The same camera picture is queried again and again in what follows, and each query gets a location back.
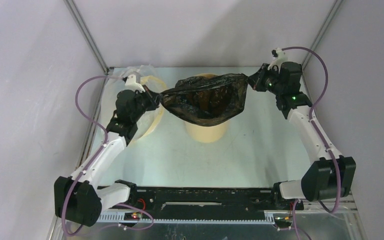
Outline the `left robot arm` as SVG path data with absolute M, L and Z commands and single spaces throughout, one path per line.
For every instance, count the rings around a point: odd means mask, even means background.
M 156 110 L 161 98 L 161 94 L 151 90 L 122 90 L 117 94 L 102 145 L 69 177 L 60 176 L 54 183 L 57 217 L 91 227 L 103 211 L 119 203 L 125 208 L 136 206 L 138 194 L 131 190 L 133 184 L 117 180 L 99 188 L 99 183 L 115 158 L 133 140 L 139 119 L 145 112 Z

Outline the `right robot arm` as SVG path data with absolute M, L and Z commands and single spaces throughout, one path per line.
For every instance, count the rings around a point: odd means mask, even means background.
M 311 111 L 313 104 L 301 91 L 302 73 L 302 66 L 295 62 L 273 67 L 264 63 L 247 80 L 253 90 L 275 95 L 277 108 L 297 129 L 310 161 L 301 179 L 278 183 L 279 190 L 270 196 L 277 209 L 284 209 L 291 199 L 314 202 L 347 197 L 356 171 L 355 160 L 334 146 Z

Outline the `clear plastic bag yellow rim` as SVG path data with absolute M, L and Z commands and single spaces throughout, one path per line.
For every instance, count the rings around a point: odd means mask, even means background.
M 155 93 L 160 93 L 167 89 L 166 83 L 159 79 L 157 70 L 152 65 L 129 66 L 122 70 L 114 71 L 113 75 L 118 78 L 111 78 L 106 82 L 101 99 L 99 122 L 105 126 L 109 123 L 116 109 L 117 94 L 126 89 L 122 78 L 135 75 L 136 81 L 139 84 Z M 138 130 L 132 140 L 137 141 L 150 134 L 161 121 L 163 112 L 162 107 L 145 112 L 137 122 Z

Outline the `black trash bag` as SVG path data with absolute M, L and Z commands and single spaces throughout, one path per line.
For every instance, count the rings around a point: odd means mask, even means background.
M 245 109 L 248 76 L 227 73 L 191 76 L 161 93 L 161 105 L 177 118 L 201 127 L 220 125 Z

